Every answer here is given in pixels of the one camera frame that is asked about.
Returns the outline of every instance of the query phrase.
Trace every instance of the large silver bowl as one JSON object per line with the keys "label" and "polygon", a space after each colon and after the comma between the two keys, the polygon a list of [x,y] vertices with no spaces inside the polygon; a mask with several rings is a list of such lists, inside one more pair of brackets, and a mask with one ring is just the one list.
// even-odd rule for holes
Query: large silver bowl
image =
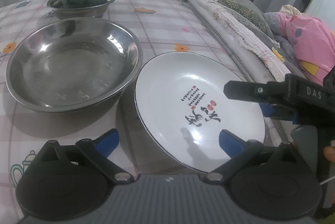
{"label": "large silver bowl", "polygon": [[46,5],[52,9],[58,19],[73,17],[102,17],[109,4],[114,1],[115,0],[107,0],[107,2],[101,5],[79,9],[66,9],[63,6],[62,0],[49,0]]}
{"label": "large silver bowl", "polygon": [[27,108],[67,112],[124,89],[143,60],[138,38],[100,18],[71,18],[43,27],[14,50],[6,69],[12,96]]}

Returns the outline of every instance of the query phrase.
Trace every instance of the white plate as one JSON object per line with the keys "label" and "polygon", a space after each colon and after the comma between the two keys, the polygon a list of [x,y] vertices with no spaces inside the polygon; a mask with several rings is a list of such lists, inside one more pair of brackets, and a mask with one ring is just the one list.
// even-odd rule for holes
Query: white plate
{"label": "white plate", "polygon": [[184,165],[210,172],[230,159],[219,146],[221,130],[264,142],[259,105],[227,99],[223,88],[230,80],[241,79],[208,57],[190,52],[159,55],[137,78],[137,112],[165,152]]}

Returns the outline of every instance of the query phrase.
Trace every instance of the plaid tablecloth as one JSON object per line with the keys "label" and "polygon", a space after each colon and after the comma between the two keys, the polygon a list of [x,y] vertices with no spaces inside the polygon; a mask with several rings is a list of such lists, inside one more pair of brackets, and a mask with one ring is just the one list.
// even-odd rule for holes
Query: plaid tablecloth
{"label": "plaid tablecloth", "polygon": [[[120,144],[109,159],[136,176],[141,173],[194,173],[163,152],[143,128],[136,113],[131,84],[120,98],[80,112],[47,114],[18,104],[6,87],[5,71],[15,46],[34,30],[58,19],[46,7],[48,0],[28,0],[0,8],[0,223],[16,223],[23,214],[16,202],[15,185],[47,140],[72,145],[82,138],[95,139],[111,128]],[[103,15],[129,28],[140,40],[143,65],[156,55],[190,51],[238,70],[193,12],[173,0],[116,0]],[[267,127],[266,143],[271,143]]]}

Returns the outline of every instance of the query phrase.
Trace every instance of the screw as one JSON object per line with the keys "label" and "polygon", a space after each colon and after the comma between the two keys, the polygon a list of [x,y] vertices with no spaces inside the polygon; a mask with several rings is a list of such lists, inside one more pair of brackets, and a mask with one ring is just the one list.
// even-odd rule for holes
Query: screw
{"label": "screw", "polygon": [[120,173],[115,174],[114,178],[119,182],[126,182],[127,180],[131,178],[131,175],[126,172],[120,172]]}
{"label": "screw", "polygon": [[223,179],[223,176],[220,173],[212,172],[207,174],[207,179],[209,179],[212,182],[219,182],[220,180]]}

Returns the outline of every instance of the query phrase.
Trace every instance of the green leaf-patterned pillow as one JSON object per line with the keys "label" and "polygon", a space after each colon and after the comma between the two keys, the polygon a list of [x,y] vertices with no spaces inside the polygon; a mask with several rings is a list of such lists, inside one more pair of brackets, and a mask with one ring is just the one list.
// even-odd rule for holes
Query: green leaf-patterned pillow
{"label": "green leaf-patterned pillow", "polygon": [[263,13],[250,0],[216,0],[243,15],[256,27],[273,39],[272,31],[263,17]]}

